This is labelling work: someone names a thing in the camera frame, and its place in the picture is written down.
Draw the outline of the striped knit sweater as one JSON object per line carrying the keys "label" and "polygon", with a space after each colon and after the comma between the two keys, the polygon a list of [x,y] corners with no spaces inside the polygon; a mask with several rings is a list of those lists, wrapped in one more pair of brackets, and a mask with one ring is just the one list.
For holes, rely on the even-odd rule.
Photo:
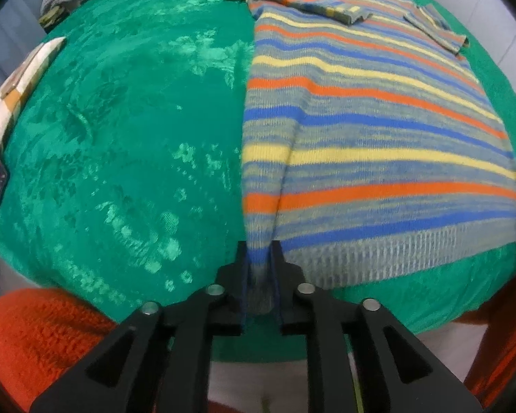
{"label": "striped knit sweater", "polygon": [[254,18],[242,124],[250,302],[270,245],[334,289],[516,243],[516,156],[462,55],[412,0],[242,0]]}

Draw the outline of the orange fuzzy garment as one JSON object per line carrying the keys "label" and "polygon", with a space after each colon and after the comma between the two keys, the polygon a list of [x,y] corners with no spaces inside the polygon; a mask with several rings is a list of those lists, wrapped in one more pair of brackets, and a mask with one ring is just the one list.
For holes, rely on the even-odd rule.
{"label": "orange fuzzy garment", "polygon": [[116,327],[84,300],[53,288],[0,297],[0,383],[27,412],[31,404]]}

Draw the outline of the green floral bedspread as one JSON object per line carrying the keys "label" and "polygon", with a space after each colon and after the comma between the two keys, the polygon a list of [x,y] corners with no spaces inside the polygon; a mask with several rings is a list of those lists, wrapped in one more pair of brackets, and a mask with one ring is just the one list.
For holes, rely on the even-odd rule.
{"label": "green floral bedspread", "polygon": [[[452,30],[464,26],[432,0]],[[255,21],[242,0],[93,0],[5,147],[0,257],[116,322],[184,300],[246,241],[242,124]],[[516,156],[516,94],[478,42],[462,55]],[[422,333],[516,275],[516,243],[427,271],[328,289],[378,299]]]}

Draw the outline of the orange checkered folded cloth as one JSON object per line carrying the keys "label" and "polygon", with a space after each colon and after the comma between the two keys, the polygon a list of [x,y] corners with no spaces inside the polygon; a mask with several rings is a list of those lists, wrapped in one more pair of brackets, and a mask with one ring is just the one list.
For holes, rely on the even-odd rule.
{"label": "orange checkered folded cloth", "polygon": [[67,41],[65,36],[39,43],[0,87],[0,151],[31,93]]}

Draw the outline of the blue-grey curtain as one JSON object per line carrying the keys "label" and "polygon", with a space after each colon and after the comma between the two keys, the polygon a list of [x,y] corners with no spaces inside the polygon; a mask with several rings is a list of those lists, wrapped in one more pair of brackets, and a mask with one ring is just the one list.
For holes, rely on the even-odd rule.
{"label": "blue-grey curtain", "polygon": [[0,9],[0,87],[45,37],[39,24],[42,0],[7,0]]}

